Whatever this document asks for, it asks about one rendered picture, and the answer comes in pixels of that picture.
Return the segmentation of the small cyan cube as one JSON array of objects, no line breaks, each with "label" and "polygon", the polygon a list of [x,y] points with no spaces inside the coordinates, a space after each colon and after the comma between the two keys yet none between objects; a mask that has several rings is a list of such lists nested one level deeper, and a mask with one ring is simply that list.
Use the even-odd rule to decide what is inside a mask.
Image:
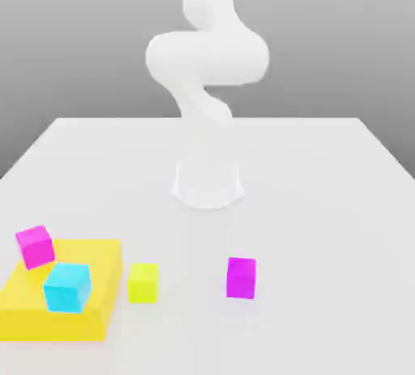
[{"label": "small cyan cube", "polygon": [[43,292],[50,312],[81,314],[92,293],[89,265],[56,263],[43,284]]}]

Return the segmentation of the small purple cube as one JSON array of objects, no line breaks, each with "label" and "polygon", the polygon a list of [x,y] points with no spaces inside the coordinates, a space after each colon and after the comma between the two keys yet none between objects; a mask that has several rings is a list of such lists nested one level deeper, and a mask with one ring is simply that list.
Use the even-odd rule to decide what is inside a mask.
[{"label": "small purple cube", "polygon": [[256,284],[256,260],[253,258],[229,258],[226,295],[231,298],[254,299]]}]

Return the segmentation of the large yellow box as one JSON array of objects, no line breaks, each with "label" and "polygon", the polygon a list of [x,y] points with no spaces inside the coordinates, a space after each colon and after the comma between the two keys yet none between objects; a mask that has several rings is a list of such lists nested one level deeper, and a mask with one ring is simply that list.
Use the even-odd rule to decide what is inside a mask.
[{"label": "large yellow box", "polygon": [[[55,260],[26,269],[19,262],[0,290],[0,341],[102,341],[122,276],[119,240],[56,240]],[[43,284],[58,262],[90,267],[92,293],[81,314],[46,307]]]}]

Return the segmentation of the small lime yellow cube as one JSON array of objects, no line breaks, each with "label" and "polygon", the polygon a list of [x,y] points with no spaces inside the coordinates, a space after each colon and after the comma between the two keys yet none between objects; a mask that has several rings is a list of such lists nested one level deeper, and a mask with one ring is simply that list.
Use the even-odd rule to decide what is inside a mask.
[{"label": "small lime yellow cube", "polygon": [[159,267],[157,264],[132,264],[127,279],[129,302],[156,303],[159,281]]}]

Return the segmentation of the small pink cube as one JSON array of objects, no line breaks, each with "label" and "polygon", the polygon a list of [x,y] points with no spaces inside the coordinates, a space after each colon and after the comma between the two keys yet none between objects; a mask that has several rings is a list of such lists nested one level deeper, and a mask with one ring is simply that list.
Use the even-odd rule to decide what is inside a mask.
[{"label": "small pink cube", "polygon": [[17,232],[15,238],[27,270],[55,260],[53,240],[44,225]]}]

